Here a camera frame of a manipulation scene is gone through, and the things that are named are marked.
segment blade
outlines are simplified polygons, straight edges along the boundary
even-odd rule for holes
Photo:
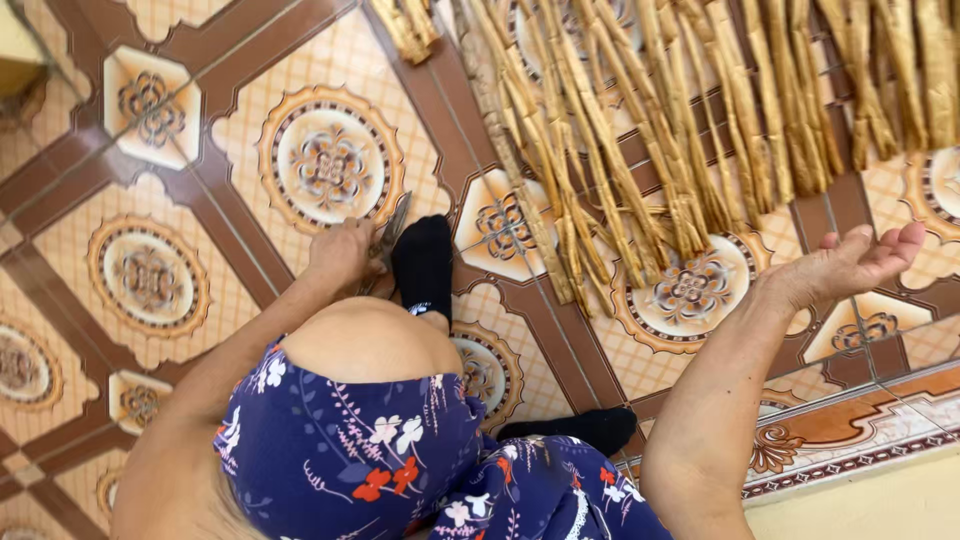
[[[383,229],[383,236],[380,237],[380,246],[383,249],[383,263],[387,265],[387,270],[393,270],[390,263],[390,253],[393,252],[396,240],[400,238],[400,233],[403,231],[403,223],[407,220],[407,212],[410,210],[410,202],[413,201],[413,199],[413,191],[407,191],[400,196],[393,215],[387,220],[387,225]]]

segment red flower print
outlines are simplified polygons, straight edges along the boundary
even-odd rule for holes
[[[407,484],[414,481],[419,473],[420,469],[417,468],[417,459],[412,455],[407,457],[406,464],[394,473],[394,482],[396,482],[394,493],[398,495],[402,494],[407,488]]]
[[[506,457],[498,457],[496,459],[496,466],[503,470],[503,475],[506,477],[504,482],[510,483],[510,461]]]
[[[609,484],[614,482],[613,473],[608,471],[606,467],[600,467],[600,479]]]
[[[390,471],[381,471],[377,467],[367,473],[367,483],[360,484],[353,490],[353,498],[372,503],[380,498],[380,488],[389,481]]]

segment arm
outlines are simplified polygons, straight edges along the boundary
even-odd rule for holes
[[[752,538],[740,489],[760,393],[800,307],[870,290],[907,269],[924,227],[888,231],[871,248],[861,226],[821,250],[764,272],[670,391],[643,456],[641,488],[678,539]]]
[[[373,232],[371,221],[349,219],[315,236],[310,265],[303,274],[263,312],[199,360],[177,385],[127,461],[113,513],[113,537],[181,537],[179,532],[198,524],[216,526],[226,537],[241,537],[240,532],[223,529],[230,525],[230,516],[224,514],[230,505],[222,504],[228,488],[210,446],[230,393],[257,364],[268,343],[330,305],[365,270],[385,271],[382,262],[368,259]]]

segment yellow wall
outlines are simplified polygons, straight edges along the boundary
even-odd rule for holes
[[[757,540],[960,538],[960,448],[747,509]]]

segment tile floor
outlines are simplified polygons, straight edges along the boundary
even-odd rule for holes
[[[4,534],[107,538],[127,453],[178,380],[290,285],[310,234],[348,215],[385,223],[407,190],[408,222],[445,213],[453,228],[452,339],[489,430],[628,406],[639,422],[619,462],[642,474],[670,387],[758,273],[826,232],[919,219],[928,234],[913,269],[793,321],[763,393],[743,497],[960,434],[960,149],[838,177],[756,230],[715,236],[713,251],[676,261],[647,290],[632,289],[597,240],[614,314],[594,294],[587,317],[561,306],[545,278],[444,27],[446,2],[436,17],[444,38],[417,67],[354,0],[19,2],[56,69],[36,114],[0,134]],[[497,4],[522,51],[514,8]],[[621,13],[625,27],[631,17]],[[846,153],[851,86],[817,38]],[[537,78],[536,59],[525,61]],[[607,96],[618,126],[619,91]],[[691,103],[701,121],[704,106],[722,109],[715,92]],[[645,150],[622,131],[656,202]],[[303,165],[331,145],[359,172],[344,187],[299,188]],[[729,150],[705,146],[713,160]],[[549,223],[542,189],[532,190]],[[161,270],[131,285],[122,272],[136,269],[121,258]]]

